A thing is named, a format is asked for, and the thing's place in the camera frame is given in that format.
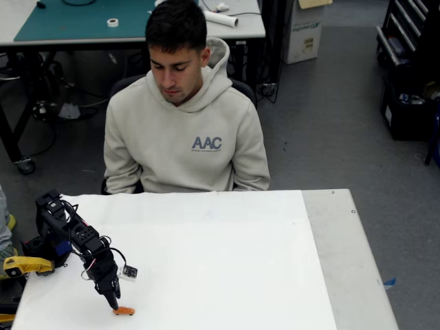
nose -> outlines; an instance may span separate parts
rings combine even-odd
[[[174,85],[175,85],[175,81],[173,75],[171,74],[170,70],[166,69],[164,72],[164,79],[162,81],[162,86],[166,89],[169,89]]]

dark hair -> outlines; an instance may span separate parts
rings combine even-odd
[[[163,52],[179,48],[202,50],[206,47],[206,20],[194,0],[166,0],[151,13],[146,24],[148,46],[160,46]]]

gray floor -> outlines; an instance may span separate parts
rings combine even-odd
[[[425,142],[394,141],[379,114],[382,81],[373,26],[382,22],[386,5],[336,1],[326,14],[319,58],[284,67],[277,103],[262,101],[258,112],[271,189],[351,189],[382,278],[397,277],[388,296],[400,329],[437,329],[440,170],[424,166]],[[121,52],[114,55],[123,58]],[[108,91],[123,71],[106,52],[60,59],[71,63],[72,81],[95,92]],[[19,82],[2,87],[0,99],[14,122],[24,102]],[[35,234],[39,194],[53,187],[69,195],[99,193],[104,123],[103,109],[88,121],[56,127],[55,146],[35,157],[38,169],[27,177],[16,172],[0,146],[0,182],[19,220],[15,242]],[[32,153],[50,139],[50,128],[31,120],[21,147]]]

white box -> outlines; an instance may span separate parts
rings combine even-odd
[[[318,57],[324,6],[333,0],[294,0],[284,38],[284,61],[292,64]]]

orange block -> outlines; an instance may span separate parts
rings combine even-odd
[[[119,314],[129,314],[129,315],[133,315],[135,313],[134,308],[128,308],[128,307],[119,307],[118,310],[113,310],[113,313],[116,315]]]

